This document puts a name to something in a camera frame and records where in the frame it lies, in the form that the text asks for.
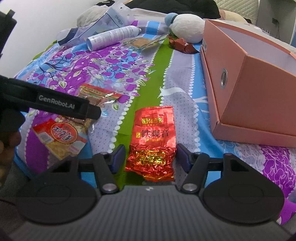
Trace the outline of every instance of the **pink box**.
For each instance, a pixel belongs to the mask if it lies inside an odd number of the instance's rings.
[[[214,138],[296,148],[296,55],[270,37],[206,20],[201,61]]]

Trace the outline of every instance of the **white plush toy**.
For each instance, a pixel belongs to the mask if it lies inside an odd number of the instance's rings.
[[[205,21],[194,14],[169,13],[165,17],[165,24],[178,38],[184,38],[187,43],[196,44],[203,38]]]

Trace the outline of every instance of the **red wrapper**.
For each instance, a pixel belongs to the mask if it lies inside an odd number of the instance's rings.
[[[192,44],[189,44],[185,39],[173,39],[169,37],[169,45],[182,53],[199,53]]]
[[[126,171],[148,181],[173,181],[176,132],[172,106],[137,110]]]

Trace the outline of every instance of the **black cloth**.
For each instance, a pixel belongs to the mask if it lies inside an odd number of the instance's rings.
[[[98,5],[98,6],[107,5],[108,7],[110,7],[113,3],[115,3],[115,2],[112,1],[112,0],[106,0],[106,1],[104,1],[104,2],[99,2],[99,3],[97,3],[96,5]]]
[[[244,18],[248,23],[252,24],[252,21],[248,18]]]
[[[209,19],[221,17],[214,0],[133,0],[126,6],[166,14],[171,12],[177,14],[190,13]]]

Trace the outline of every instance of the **floral bedsheet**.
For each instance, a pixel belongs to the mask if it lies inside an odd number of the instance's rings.
[[[164,23],[134,21],[145,37],[154,38],[168,32]],[[221,157],[230,152],[267,178],[283,191],[285,205],[279,223],[285,223],[296,212],[296,150],[291,148],[248,145],[217,141],[209,129],[207,92],[200,55],[183,54],[171,49],[168,41],[143,52],[120,44],[89,52],[86,44],[72,48],[53,45],[32,61],[16,78],[56,91],[74,94],[83,83],[90,83],[122,94],[117,103],[105,105],[102,116],[89,133],[89,144],[82,150],[91,154],[112,152],[119,144],[128,150],[134,113],[143,107],[172,105],[174,108],[177,143],[192,152],[205,152]],[[22,142],[17,148],[18,158],[35,174],[46,170],[57,159],[39,141],[32,126],[45,122],[51,114],[31,110],[20,129]],[[186,174],[174,163],[176,184]],[[207,183],[220,177],[210,173]],[[141,184],[143,179],[121,170],[116,175],[120,185]]]

